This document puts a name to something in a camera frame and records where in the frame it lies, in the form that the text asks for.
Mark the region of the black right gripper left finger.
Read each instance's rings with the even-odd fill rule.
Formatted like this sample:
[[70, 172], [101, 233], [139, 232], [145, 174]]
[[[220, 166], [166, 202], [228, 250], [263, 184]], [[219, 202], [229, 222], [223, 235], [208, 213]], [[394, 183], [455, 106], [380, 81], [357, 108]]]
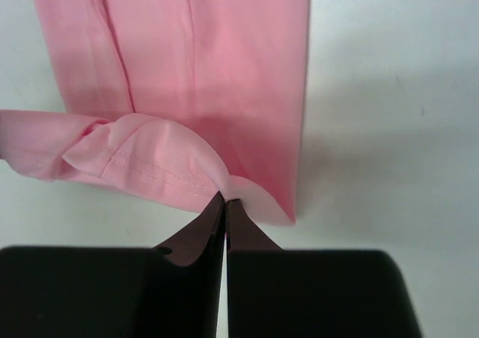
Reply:
[[152, 248], [1, 250], [3, 337], [214, 337], [225, 201]]

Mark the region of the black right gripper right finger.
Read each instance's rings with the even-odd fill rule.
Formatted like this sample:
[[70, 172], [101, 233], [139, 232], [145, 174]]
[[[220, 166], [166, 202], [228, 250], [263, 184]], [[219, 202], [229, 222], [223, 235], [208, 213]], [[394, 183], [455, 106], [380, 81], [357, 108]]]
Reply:
[[396, 262], [384, 251], [280, 248], [226, 205], [231, 337], [420, 337]]

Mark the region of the pink t shirt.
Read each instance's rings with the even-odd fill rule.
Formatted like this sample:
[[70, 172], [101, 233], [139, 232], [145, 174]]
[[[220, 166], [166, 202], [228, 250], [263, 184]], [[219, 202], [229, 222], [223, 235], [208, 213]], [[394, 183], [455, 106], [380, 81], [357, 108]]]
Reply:
[[65, 112], [1, 112], [1, 159], [200, 212], [296, 220], [310, 0], [34, 0]]

